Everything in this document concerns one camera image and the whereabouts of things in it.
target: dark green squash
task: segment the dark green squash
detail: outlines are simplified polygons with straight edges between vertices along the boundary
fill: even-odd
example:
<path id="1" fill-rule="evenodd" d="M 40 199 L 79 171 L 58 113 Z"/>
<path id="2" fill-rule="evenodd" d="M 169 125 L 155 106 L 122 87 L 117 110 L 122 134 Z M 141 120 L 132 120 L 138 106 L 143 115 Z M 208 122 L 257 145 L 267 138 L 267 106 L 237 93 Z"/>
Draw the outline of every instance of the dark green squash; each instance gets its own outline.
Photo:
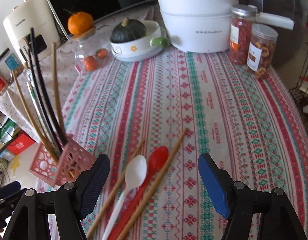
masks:
<path id="1" fill-rule="evenodd" d="M 134 41 L 146 36 L 145 25 L 136 19 L 125 18 L 117 25 L 111 35 L 111 42 L 123 43 Z"/>

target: red box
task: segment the red box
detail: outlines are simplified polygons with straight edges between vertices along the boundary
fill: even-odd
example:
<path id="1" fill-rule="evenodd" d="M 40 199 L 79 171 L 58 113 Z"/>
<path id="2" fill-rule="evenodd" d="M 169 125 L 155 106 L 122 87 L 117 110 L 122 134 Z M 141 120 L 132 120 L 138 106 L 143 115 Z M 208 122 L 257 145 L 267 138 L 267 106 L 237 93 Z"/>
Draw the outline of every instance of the red box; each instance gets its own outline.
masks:
<path id="1" fill-rule="evenodd" d="M 25 132 L 20 132 L 20 135 L 7 146 L 7 149 L 16 155 L 20 154 L 23 150 L 27 149 L 35 141 Z"/>

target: white appliance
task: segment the white appliance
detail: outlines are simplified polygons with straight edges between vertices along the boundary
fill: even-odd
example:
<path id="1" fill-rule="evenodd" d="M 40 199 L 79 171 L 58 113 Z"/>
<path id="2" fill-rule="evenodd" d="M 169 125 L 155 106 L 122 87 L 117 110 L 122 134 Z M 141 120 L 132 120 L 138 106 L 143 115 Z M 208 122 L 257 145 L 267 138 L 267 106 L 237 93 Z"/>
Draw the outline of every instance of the white appliance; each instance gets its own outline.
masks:
<path id="1" fill-rule="evenodd" d="M 238 0 L 158 0 L 171 44 L 182 51 L 209 53 L 230 45 L 231 6 Z M 286 17 L 256 13 L 256 22 L 293 29 Z"/>
<path id="2" fill-rule="evenodd" d="M 47 0 L 24 0 L 4 19 L 4 27 L 17 56 L 24 63 L 19 49 L 28 55 L 30 28 L 35 28 L 38 58 L 43 59 L 51 53 L 51 44 L 60 44 L 53 13 Z"/>

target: utensil holder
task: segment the utensil holder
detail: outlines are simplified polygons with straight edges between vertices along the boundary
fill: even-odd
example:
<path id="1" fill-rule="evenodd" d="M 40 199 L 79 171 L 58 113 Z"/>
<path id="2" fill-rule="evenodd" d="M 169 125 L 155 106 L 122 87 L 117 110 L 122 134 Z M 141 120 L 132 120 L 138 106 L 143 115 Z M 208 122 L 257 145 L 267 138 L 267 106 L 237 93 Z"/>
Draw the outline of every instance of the utensil holder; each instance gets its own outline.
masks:
<path id="1" fill-rule="evenodd" d="M 58 164 L 40 143 L 29 172 L 52 187 L 61 186 L 66 182 L 75 181 L 79 174 L 89 170 L 95 161 L 96 157 L 76 143 L 71 134 L 63 147 Z"/>

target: bolt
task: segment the bolt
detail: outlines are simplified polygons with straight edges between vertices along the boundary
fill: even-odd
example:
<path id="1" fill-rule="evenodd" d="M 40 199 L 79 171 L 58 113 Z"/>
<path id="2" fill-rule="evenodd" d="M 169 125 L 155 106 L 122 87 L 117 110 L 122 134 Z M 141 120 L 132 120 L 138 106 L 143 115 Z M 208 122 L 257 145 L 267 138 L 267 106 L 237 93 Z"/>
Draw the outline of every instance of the bolt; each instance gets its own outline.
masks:
<path id="1" fill-rule="evenodd" d="M 243 189 L 244 183 L 241 182 L 241 181 L 236 181 L 236 182 L 234 182 L 234 187 L 236 187 L 237 189 Z"/>
<path id="2" fill-rule="evenodd" d="M 73 182 L 67 182 L 64 185 L 64 189 L 72 189 L 75 186 L 75 184 Z"/>
<path id="3" fill-rule="evenodd" d="M 279 187 L 276 187 L 276 188 L 274 189 L 274 193 L 277 194 L 278 196 L 282 196 L 283 193 L 284 193 L 284 191 L 283 191 L 283 189 L 281 189 L 281 188 L 279 188 Z"/>
<path id="4" fill-rule="evenodd" d="M 25 195 L 26 195 L 27 197 L 30 197 L 30 196 L 32 196 L 34 193 L 35 193 L 35 192 L 34 192 L 33 189 L 29 189 L 29 190 L 26 191 Z"/>

